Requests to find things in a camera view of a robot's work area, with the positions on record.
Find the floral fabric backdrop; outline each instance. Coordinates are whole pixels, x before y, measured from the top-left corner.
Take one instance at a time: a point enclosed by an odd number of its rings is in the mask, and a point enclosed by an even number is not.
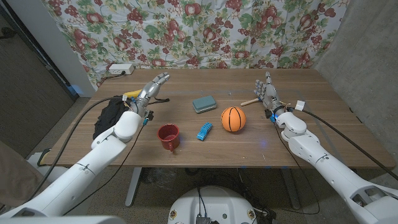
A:
[[[137,68],[310,68],[349,0],[42,0],[95,88]]]

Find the power strip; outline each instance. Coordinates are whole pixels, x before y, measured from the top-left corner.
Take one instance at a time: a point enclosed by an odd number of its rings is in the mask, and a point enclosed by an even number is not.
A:
[[[130,75],[134,71],[134,66],[132,64],[113,64],[109,71],[112,75],[120,75],[123,71],[126,72],[126,75]]]

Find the gray wall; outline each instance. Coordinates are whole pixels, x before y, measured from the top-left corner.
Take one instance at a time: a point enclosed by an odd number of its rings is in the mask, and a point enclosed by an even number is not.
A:
[[[397,160],[398,2],[353,0],[315,65]]]
[[[87,74],[70,49],[54,19],[50,16],[41,0],[7,0],[21,21],[50,56],[62,74],[82,97],[91,97],[95,90]]]

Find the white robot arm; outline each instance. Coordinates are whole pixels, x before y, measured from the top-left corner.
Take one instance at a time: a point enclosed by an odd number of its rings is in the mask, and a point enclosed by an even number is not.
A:
[[[139,111],[125,111],[119,121],[107,131],[101,133],[92,143],[92,150],[75,165],[69,168],[41,194],[27,203],[0,216],[12,217],[56,217],[63,215],[76,202],[96,175],[112,163],[126,148],[127,142],[136,133],[143,118],[149,111],[146,106],[151,97],[155,97],[170,75],[165,72],[149,82],[137,98]]]
[[[360,178],[350,168],[327,152],[319,139],[307,130],[304,121],[285,110],[267,72],[267,83],[256,82],[255,93],[264,106],[272,110],[276,124],[284,130],[282,138],[290,150],[310,163],[338,192],[360,223],[395,223],[398,219],[398,190]],[[299,103],[296,110],[302,110]]]

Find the black bag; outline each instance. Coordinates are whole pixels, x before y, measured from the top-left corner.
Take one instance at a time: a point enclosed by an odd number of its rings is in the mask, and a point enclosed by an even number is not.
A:
[[[124,102],[121,98],[122,96],[114,97],[120,97],[120,99],[110,100],[108,106],[102,109],[101,115],[98,117],[98,120],[95,123],[93,139],[97,138],[97,136],[99,136],[101,133],[114,126],[119,121],[123,112],[129,109],[124,105]]]

